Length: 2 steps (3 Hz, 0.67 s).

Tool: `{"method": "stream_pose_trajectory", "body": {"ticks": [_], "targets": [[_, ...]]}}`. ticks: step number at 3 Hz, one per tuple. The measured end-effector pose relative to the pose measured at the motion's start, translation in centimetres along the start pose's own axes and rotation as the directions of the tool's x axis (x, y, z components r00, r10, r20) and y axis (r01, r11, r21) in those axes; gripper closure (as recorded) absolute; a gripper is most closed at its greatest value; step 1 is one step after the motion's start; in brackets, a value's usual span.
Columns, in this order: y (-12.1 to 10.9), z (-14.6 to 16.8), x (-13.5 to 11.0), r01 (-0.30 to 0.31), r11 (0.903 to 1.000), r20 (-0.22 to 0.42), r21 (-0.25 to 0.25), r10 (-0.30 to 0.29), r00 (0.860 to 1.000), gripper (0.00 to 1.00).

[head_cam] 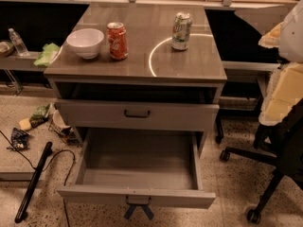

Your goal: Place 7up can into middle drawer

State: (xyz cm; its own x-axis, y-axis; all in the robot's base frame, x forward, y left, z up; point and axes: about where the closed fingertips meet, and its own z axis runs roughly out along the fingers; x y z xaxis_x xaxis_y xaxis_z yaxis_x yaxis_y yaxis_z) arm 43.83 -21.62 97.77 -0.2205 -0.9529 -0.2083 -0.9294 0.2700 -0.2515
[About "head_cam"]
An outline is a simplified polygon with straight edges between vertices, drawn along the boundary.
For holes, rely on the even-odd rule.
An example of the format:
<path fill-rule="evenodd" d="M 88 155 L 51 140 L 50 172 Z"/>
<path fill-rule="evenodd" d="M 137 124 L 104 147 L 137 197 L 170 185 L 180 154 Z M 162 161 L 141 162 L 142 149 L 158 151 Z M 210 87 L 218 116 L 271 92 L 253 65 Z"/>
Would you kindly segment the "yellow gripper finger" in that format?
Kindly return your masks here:
<path fill-rule="evenodd" d="M 280 65 L 270 76 L 259 123 L 265 126 L 280 123 L 302 98 L 303 64 L 290 62 Z"/>
<path fill-rule="evenodd" d="M 280 31 L 282 24 L 279 23 L 271 31 L 263 35 L 258 44 L 265 48 L 278 48 L 280 45 Z"/>

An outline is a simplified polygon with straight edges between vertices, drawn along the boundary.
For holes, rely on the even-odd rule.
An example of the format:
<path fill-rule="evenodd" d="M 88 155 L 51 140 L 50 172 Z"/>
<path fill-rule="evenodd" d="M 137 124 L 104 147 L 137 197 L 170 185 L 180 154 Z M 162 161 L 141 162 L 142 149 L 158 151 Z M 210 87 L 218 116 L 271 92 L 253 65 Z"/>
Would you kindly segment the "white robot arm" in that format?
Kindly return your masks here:
<path fill-rule="evenodd" d="M 271 74 L 258 117 L 262 125 L 274 126 L 303 98 L 303 0 L 258 44 L 276 47 L 279 56 L 287 60 Z"/>

